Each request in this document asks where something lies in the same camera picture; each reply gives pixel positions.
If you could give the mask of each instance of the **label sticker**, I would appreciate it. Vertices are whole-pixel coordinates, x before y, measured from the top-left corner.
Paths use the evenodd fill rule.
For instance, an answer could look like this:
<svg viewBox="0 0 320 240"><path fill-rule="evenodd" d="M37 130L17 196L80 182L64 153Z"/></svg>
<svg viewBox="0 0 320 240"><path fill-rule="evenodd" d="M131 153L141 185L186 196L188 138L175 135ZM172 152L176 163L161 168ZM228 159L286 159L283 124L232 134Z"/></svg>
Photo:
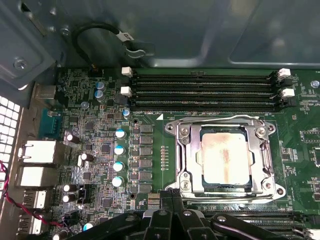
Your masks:
<svg viewBox="0 0 320 240"><path fill-rule="evenodd" d="M129 33L120 32L116 35L122 42L135 40Z"/></svg>

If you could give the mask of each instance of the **wire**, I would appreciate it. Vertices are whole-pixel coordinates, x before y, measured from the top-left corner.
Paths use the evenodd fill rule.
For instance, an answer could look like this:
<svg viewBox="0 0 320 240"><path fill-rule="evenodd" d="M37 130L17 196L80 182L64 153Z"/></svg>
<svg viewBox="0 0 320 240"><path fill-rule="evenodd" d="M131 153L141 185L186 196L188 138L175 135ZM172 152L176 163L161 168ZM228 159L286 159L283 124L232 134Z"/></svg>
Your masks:
<svg viewBox="0 0 320 240"><path fill-rule="evenodd" d="M4 186L3 186L3 197L11 204L13 204L14 206L16 206L19 209L22 209L26 214L33 216L35 219L40 220L43 224L46 225L53 225L53 226L57 226L57 227L63 227L64 225L62 223L56 222L56 221L46 221L45 219L43 219L40 215L35 214L31 211L29 211L29 209L27 209L25 206L23 206L20 203L17 203L15 200L13 200L8 193L8 189L9 189L9 174L8 174L8 169L7 167L4 165L3 161L0 160L0 165L1 165L1 171L5 173L5 177L4 177Z"/></svg>
<svg viewBox="0 0 320 240"><path fill-rule="evenodd" d="M117 29L116 27L108 24L108 23L93 21L93 22L89 22L89 23L83 24L81 26L78 26L71 33L71 42L72 42L72 45L75 48L76 52L80 55L81 58L83 58L83 60L85 60L90 66L92 66L95 69L95 68L97 68L97 66L90 60L89 56L79 46L79 43L78 43L79 35L89 29L104 29L104 30L108 30L109 32L113 33L114 35L118 35L120 33L120 30Z"/></svg>

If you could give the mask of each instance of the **white slot latch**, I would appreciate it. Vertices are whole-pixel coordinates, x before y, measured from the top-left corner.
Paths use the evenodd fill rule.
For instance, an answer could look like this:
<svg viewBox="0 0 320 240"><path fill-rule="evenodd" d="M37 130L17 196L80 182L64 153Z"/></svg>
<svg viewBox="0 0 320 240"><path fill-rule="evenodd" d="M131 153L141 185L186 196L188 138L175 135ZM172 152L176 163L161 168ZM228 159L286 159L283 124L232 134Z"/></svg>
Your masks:
<svg viewBox="0 0 320 240"><path fill-rule="evenodd" d="M132 69L129 66L123 67L121 70L121 73L122 73L122 75L127 76L129 78L132 78L132 76L133 76Z"/></svg>
<svg viewBox="0 0 320 240"><path fill-rule="evenodd" d="M290 69L288 68L281 68L278 73L278 79L284 79L286 77L289 77L291 76L291 72L290 72Z"/></svg>
<svg viewBox="0 0 320 240"><path fill-rule="evenodd" d="M131 88L129 86L122 86L120 94L130 98L132 96Z"/></svg>
<svg viewBox="0 0 320 240"><path fill-rule="evenodd" d="M281 91L281 97L290 98L295 96L295 90L292 88L285 88Z"/></svg>

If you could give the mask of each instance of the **black capacitor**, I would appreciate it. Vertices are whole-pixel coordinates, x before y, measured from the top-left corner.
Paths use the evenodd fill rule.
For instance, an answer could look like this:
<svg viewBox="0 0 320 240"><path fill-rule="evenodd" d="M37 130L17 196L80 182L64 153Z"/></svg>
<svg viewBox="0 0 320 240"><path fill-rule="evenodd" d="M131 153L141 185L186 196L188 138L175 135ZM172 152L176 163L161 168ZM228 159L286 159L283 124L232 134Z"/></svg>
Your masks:
<svg viewBox="0 0 320 240"><path fill-rule="evenodd" d="M52 240L65 240L68 238L68 232L66 230L62 230L55 235L53 235Z"/></svg>
<svg viewBox="0 0 320 240"><path fill-rule="evenodd" d="M62 202L64 203L70 203L70 202L74 202L77 200L77 196L74 193L70 193L68 195L64 195L62 197Z"/></svg>
<svg viewBox="0 0 320 240"><path fill-rule="evenodd" d="M66 184L63 186L63 191L64 192L75 192L78 190L78 185L76 184Z"/></svg>
<svg viewBox="0 0 320 240"><path fill-rule="evenodd" d="M93 156L92 154L88 154L88 153L82 153L81 159L83 161L92 162L95 159L95 156Z"/></svg>
<svg viewBox="0 0 320 240"><path fill-rule="evenodd" d="M66 136L66 139L68 140L68 142L71 142L74 144L79 144L81 142L79 137L72 135L71 133Z"/></svg>

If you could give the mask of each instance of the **black cable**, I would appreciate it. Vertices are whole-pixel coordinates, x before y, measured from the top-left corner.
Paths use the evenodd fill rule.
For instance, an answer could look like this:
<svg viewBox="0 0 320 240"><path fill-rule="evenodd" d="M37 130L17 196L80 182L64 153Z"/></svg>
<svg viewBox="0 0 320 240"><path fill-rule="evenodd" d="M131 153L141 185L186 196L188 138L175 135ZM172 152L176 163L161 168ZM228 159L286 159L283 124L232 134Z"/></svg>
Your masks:
<svg viewBox="0 0 320 240"><path fill-rule="evenodd" d="M90 66L93 68L96 68L95 64L90 60L89 56L86 54L86 52L79 46L78 43L78 37L81 33L83 33L86 30L89 29L104 29L108 30L109 32L113 33L114 35L118 35L120 33L120 30L116 27L105 23L105 22L99 22L99 21L93 21L86 24L83 24L81 26L78 26L72 33L71 33L71 41L72 45L75 48L76 52L80 55L80 57L85 60Z"/></svg>

